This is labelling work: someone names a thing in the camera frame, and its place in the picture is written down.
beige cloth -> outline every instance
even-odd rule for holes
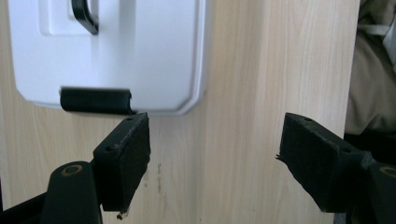
[[[391,25],[395,6],[396,0],[362,0],[359,24]],[[382,40],[381,36],[357,33],[346,133],[396,133],[396,74]]]

wooden panel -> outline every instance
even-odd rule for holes
[[[359,1],[214,1],[204,100],[151,117],[152,156],[130,223],[331,223],[275,160],[286,111],[342,134]],[[5,207],[46,190],[56,167],[92,158],[120,117],[24,101],[0,1],[0,172]],[[117,223],[104,214],[105,223]]]

white plastic box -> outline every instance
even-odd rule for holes
[[[204,93],[206,0],[91,0],[98,35],[70,0],[8,5],[17,89],[36,105],[61,108],[62,87],[128,89],[132,110],[183,114]]]

white plastic casing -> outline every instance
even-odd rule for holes
[[[128,89],[131,108],[184,114],[205,90],[206,0],[91,0],[99,34],[74,18],[71,0],[8,1],[17,89],[60,107],[62,87]]]

round hole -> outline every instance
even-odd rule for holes
[[[71,165],[62,170],[62,176],[70,176],[79,173],[82,170],[80,165]]]
[[[379,168],[379,170],[384,173],[385,175],[391,176],[393,178],[396,178],[396,170],[392,167],[388,167],[388,166],[382,166],[381,168]]]

